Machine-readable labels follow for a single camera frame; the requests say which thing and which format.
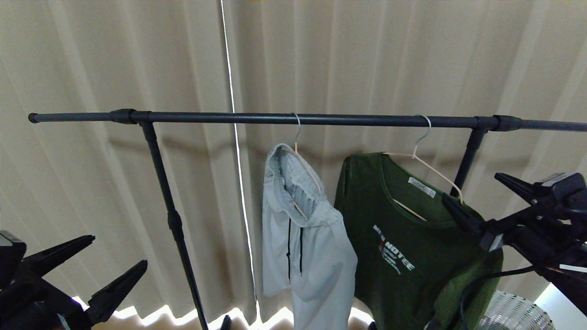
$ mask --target beige curtain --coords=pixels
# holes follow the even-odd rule
[[[140,128],[32,125],[29,112],[498,113],[587,122],[586,26],[580,2],[0,2],[0,228],[29,252],[95,235],[47,277],[85,301],[146,258],[149,270],[121,308],[134,305],[144,317],[169,305],[181,317],[193,303]],[[289,297],[262,295],[264,161],[275,144],[293,144],[297,127],[237,125],[242,196],[233,125],[156,130],[208,321],[235,307],[255,321],[254,282],[267,320]],[[299,143],[333,200],[347,155],[410,151],[424,132],[304,126]],[[419,154],[454,177],[469,132],[432,129]],[[490,132],[465,200],[486,218],[519,210],[524,203],[494,173],[528,181],[587,173],[586,142],[581,133]],[[404,165],[449,190],[422,166]],[[526,263],[509,248],[506,257],[506,269]],[[535,274],[500,284],[529,299],[545,287]]]

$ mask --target vertical pole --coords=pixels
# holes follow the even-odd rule
[[[486,133],[487,129],[473,129],[471,135],[469,135],[469,141],[467,142],[465,155],[463,156],[461,165],[458,167],[457,177],[454,179],[454,184],[460,189],[463,188],[465,180],[467,179],[467,175],[469,174],[469,170],[471,169],[471,165],[473,165],[475,154],[481,146],[481,142],[483,141],[483,137]],[[457,190],[453,188],[450,191],[450,195],[458,196]]]
[[[169,229],[173,233],[173,238],[177,244],[177,250],[180,253],[181,263],[183,264],[185,277],[187,283],[190,286],[191,297],[194,300],[195,309],[198,312],[198,319],[202,330],[208,330],[208,324],[204,316],[204,309],[202,308],[202,300],[200,299],[200,293],[195,283],[194,270],[191,267],[190,256],[185,246],[184,233],[181,229],[181,217],[176,210],[176,206],[173,203],[173,197],[171,196],[171,188],[169,188],[169,182],[167,181],[167,174],[165,173],[165,167],[163,166],[163,159],[161,158],[161,151],[157,144],[157,134],[152,122],[141,122],[145,140],[149,144],[149,151],[151,151],[151,158],[155,165],[155,172],[157,172],[157,178],[159,179],[159,186],[161,186],[161,192],[163,193],[163,200],[165,200],[165,207],[167,208],[167,224]]]

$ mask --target metal hook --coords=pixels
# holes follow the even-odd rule
[[[295,143],[293,144],[295,152],[298,153],[298,136],[302,131],[302,123],[299,121],[299,116],[297,113],[292,112],[292,114],[298,119],[298,134],[295,135]]]
[[[424,134],[421,138],[418,139],[418,141],[416,141],[416,145],[414,146],[414,152],[411,154],[412,157],[416,156],[416,150],[418,149],[418,144],[420,143],[420,141],[424,140],[428,134],[430,134],[430,129],[432,129],[432,122],[430,121],[430,118],[428,118],[428,116],[425,115],[417,115],[417,116],[422,116],[426,119],[426,121],[428,122],[428,130],[426,131],[426,134]]]

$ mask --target neckline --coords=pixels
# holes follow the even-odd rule
[[[438,221],[438,222],[431,222],[431,221],[424,221],[418,217],[416,217],[415,215],[413,215],[412,213],[408,212],[407,210],[405,210],[402,206],[400,206],[396,201],[394,201],[394,198],[391,194],[391,192],[389,191],[388,187],[387,187],[387,181],[385,179],[385,170],[384,170],[384,166],[383,166],[383,162],[384,162],[384,158],[387,157],[389,159],[389,163],[397,168],[398,170],[400,170],[401,172],[403,172],[404,174],[406,174],[408,177],[412,177],[420,182],[425,182],[424,180],[421,180],[420,178],[418,178],[417,176],[411,174],[410,172],[408,172],[406,169],[404,169],[402,166],[400,166],[399,164],[397,164],[395,161],[393,161],[393,159],[391,157],[389,157],[388,155],[386,155],[385,153],[381,152],[377,155],[377,166],[379,168],[379,183],[381,185],[381,188],[383,190],[383,193],[385,194],[385,197],[387,198],[387,201],[389,202],[389,204],[391,204],[391,206],[398,211],[399,213],[402,214],[402,216],[404,218],[407,218],[408,220],[418,224],[418,225],[423,225],[425,227],[428,228],[434,228],[434,229],[442,229],[442,228],[452,228],[455,227],[457,224],[453,221],[453,220],[447,220],[447,221]],[[432,188],[434,191],[436,191],[436,193],[439,196],[442,196],[444,194],[443,191],[440,191],[438,189],[436,189],[435,187],[427,184],[427,186],[429,186],[430,188]]]

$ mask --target shirt graphic logo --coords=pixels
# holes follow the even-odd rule
[[[381,252],[381,256],[383,259],[393,267],[397,271],[398,274],[401,274],[400,267],[397,264],[403,264],[409,271],[414,270],[415,266],[406,259],[406,256],[403,255],[400,250],[393,246],[391,242],[388,242],[385,239],[385,236],[381,233],[381,230],[377,225],[373,226],[373,229],[378,233],[379,237],[381,238],[381,242],[379,242],[379,251]]]

